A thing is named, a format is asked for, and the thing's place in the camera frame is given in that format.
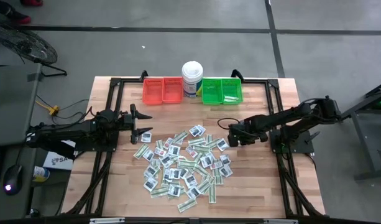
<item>label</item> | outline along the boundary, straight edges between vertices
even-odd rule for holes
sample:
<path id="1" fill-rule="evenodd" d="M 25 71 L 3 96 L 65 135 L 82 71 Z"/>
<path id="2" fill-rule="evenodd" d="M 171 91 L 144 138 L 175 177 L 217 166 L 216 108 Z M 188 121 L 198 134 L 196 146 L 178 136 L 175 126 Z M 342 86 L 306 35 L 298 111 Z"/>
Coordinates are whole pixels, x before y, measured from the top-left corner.
<path id="1" fill-rule="evenodd" d="M 196 92 L 197 90 L 200 89 L 202 81 L 203 80 L 200 80 L 198 83 L 194 83 L 194 84 L 183 82 L 183 90 L 184 90 L 185 96 L 190 98 L 196 97 Z"/>

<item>plastic basket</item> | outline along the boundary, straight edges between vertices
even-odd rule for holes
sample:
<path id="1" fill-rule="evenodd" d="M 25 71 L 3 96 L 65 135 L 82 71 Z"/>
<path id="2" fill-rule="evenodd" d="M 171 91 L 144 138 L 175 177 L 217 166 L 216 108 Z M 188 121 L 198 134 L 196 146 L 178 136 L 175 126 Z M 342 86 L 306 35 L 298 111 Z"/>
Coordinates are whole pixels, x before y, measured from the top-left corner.
<path id="1" fill-rule="evenodd" d="M 238 98 L 233 101 L 225 101 L 225 96 Z M 238 78 L 223 78 L 222 79 L 222 98 L 223 104 L 235 105 L 242 103 L 241 80 Z"/>
<path id="2" fill-rule="evenodd" d="M 183 98 L 183 79 L 164 78 L 163 79 L 163 102 L 181 103 Z"/>
<path id="3" fill-rule="evenodd" d="M 203 78 L 203 104 L 218 105 L 222 101 L 222 81 L 217 78 Z"/>
<path id="4" fill-rule="evenodd" d="M 143 81 L 142 101 L 146 105 L 160 105 L 163 103 L 162 78 L 147 78 Z"/>

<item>pile of packets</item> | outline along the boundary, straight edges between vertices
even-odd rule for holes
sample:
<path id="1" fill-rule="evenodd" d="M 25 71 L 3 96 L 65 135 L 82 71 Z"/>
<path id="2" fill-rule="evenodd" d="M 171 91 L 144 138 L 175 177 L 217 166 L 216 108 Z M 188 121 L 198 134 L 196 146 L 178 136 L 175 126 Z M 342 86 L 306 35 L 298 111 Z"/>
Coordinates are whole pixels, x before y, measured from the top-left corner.
<path id="1" fill-rule="evenodd" d="M 221 154 L 219 158 L 215 158 L 212 153 L 215 147 L 221 152 L 229 147 L 223 138 L 213 140 L 211 134 L 207 134 L 206 138 L 202 137 L 206 129 L 201 125 L 191 128 L 189 132 L 193 137 L 197 137 L 188 140 L 185 149 L 193 161 L 181 156 L 181 145 L 189 135 L 187 131 L 176 134 L 173 139 L 168 138 L 164 144 L 162 140 L 156 141 L 154 151 L 147 144 L 143 144 L 134 154 L 136 159 L 143 157 L 150 162 L 144 172 L 144 187 L 152 198 L 167 196 L 171 199 L 187 194 L 189 200 L 178 205 L 180 213 L 195 206 L 200 195 L 208 195 L 209 203 L 216 203 L 216 185 L 223 185 L 223 178 L 233 174 L 229 167 L 229 156 Z M 141 141 L 151 142 L 151 139 L 152 133 L 147 132 L 142 135 Z M 203 177 L 201 183 L 197 183 L 195 172 Z M 157 188 L 159 173 L 161 183 L 160 188 Z"/>

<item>red basket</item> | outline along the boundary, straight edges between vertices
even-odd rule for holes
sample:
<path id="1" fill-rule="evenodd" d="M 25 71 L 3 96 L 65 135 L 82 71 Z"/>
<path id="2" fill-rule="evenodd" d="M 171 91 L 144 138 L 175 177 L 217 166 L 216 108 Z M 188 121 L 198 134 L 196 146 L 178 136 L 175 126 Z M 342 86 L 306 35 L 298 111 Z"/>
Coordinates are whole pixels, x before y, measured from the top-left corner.
<path id="1" fill-rule="evenodd" d="M 183 98 L 183 80 L 181 78 L 164 78 L 163 102 L 181 103 Z"/>
<path id="2" fill-rule="evenodd" d="M 146 105 L 160 105 L 163 103 L 162 78 L 147 78 L 143 81 L 142 101 Z"/>

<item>container lid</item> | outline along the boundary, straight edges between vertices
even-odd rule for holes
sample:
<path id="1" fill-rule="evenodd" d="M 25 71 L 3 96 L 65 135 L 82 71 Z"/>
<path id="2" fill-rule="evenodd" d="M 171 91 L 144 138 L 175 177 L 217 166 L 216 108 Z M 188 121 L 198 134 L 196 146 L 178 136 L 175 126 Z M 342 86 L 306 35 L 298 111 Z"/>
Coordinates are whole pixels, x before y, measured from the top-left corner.
<path id="1" fill-rule="evenodd" d="M 186 82 L 197 82 L 203 77 L 203 67 L 196 61 L 190 61 L 183 65 L 182 76 Z"/>

